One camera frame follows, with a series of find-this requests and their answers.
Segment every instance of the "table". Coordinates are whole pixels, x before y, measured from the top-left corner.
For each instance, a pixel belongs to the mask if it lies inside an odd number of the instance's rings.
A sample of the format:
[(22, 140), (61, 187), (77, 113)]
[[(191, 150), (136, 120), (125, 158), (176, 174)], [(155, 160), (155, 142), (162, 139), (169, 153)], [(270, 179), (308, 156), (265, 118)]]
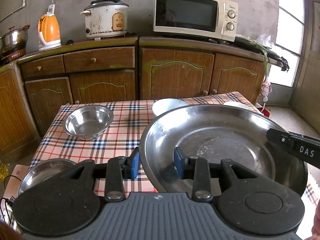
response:
[[(231, 92), (214, 96), (183, 99), (190, 105), (195, 104), (223, 104), (227, 101), (237, 101), (246, 104), (253, 111), (259, 112), (239, 92)], [(154, 118), (152, 105), (155, 100), (123, 101), (97, 103), (107, 106), (114, 113), (114, 120), (104, 134), (93, 141), (82, 141), (63, 132), (64, 118), (77, 108), (91, 104), (61, 106), (47, 133), (41, 141), (30, 167), (42, 160), (51, 158), (65, 158), (76, 163), (86, 159), (93, 159), (95, 163), (105, 163), (110, 158), (129, 156), (139, 145), (140, 137), (148, 123)], [(309, 173), (308, 185), (304, 196), (316, 207), (318, 198), (315, 191), (318, 185)], [(105, 180), (98, 180), (95, 187), (97, 195), (103, 195)], [(131, 191), (157, 192), (148, 180), (142, 167), (135, 180), (124, 181), (126, 195)]]

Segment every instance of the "drawer knob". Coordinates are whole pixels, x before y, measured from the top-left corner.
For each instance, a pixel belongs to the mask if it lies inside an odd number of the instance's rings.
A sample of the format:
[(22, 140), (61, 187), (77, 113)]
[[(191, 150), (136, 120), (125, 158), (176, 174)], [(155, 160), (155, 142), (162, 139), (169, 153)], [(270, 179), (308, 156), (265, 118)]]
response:
[(215, 90), (215, 89), (212, 89), (211, 93), (210, 93), (210, 96), (213, 96), (213, 95), (216, 95), (216, 94), (218, 94), (218, 91)]

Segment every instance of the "rice cooker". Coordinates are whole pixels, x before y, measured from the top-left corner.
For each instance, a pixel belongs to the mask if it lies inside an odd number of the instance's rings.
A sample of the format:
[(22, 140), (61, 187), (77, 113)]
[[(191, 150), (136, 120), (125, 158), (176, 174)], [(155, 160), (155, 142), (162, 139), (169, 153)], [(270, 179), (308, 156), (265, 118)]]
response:
[(128, 31), (128, 7), (121, 0), (92, 1), (83, 12), (87, 38), (124, 35)]

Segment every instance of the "beige microwave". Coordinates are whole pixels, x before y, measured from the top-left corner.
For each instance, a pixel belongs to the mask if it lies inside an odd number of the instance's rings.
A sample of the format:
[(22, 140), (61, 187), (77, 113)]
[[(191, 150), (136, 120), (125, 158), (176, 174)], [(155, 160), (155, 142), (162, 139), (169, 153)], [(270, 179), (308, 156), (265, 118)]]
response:
[(234, 41), (237, 19), (229, 0), (156, 0), (153, 30)]

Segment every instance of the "microwave control panel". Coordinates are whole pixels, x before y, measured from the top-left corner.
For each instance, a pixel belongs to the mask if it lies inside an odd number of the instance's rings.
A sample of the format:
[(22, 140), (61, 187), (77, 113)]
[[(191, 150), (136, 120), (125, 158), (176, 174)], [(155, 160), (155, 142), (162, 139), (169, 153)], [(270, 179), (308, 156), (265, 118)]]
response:
[(234, 41), (236, 37), (238, 21), (238, 4), (226, 0), (225, 3), (225, 16), (222, 39), (227, 41)]

